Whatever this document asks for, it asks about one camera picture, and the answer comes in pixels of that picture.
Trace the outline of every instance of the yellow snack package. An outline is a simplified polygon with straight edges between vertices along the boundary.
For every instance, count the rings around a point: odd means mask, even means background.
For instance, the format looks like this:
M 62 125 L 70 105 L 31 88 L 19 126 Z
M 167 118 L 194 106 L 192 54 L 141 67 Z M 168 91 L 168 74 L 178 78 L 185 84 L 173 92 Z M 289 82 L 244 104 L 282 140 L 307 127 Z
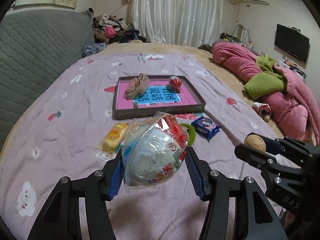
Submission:
M 101 142 L 102 150 L 116 153 L 117 148 L 123 141 L 128 125 L 128 123 L 117 122 Z

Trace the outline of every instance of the oreo package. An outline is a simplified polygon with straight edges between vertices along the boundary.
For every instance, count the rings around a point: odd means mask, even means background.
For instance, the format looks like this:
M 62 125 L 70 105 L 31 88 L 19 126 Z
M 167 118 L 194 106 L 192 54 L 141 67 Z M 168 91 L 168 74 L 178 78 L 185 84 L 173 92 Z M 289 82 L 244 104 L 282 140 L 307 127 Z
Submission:
M 213 136 L 215 136 L 215 134 L 219 132 L 219 129 L 221 128 L 215 122 L 205 117 L 200 117 L 197 120 L 194 120 L 191 125 L 198 133 L 208 139 L 211 139 Z

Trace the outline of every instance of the gray quilted headboard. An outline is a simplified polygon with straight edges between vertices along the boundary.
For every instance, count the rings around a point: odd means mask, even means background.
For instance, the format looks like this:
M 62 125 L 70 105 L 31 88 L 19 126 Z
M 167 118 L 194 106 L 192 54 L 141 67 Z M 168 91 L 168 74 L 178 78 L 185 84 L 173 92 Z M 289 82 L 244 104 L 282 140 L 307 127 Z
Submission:
M 0 150 L 25 110 L 93 43 L 87 12 L 31 10 L 0 23 Z

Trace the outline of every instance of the wall-mounted television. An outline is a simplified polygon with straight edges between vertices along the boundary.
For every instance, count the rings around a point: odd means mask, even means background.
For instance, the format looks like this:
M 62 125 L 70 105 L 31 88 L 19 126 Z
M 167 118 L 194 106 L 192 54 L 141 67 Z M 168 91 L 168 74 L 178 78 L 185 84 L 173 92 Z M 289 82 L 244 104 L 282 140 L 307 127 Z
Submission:
M 278 24 L 275 45 L 297 59 L 307 62 L 310 39 L 301 33 Z

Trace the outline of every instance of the white curtain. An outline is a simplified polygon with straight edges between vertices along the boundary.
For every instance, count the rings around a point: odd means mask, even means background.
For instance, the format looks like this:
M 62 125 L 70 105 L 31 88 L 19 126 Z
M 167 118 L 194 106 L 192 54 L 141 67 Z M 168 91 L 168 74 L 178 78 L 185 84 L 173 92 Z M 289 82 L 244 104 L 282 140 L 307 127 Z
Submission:
M 218 38 L 223 0 L 132 0 L 130 15 L 152 42 L 198 47 Z

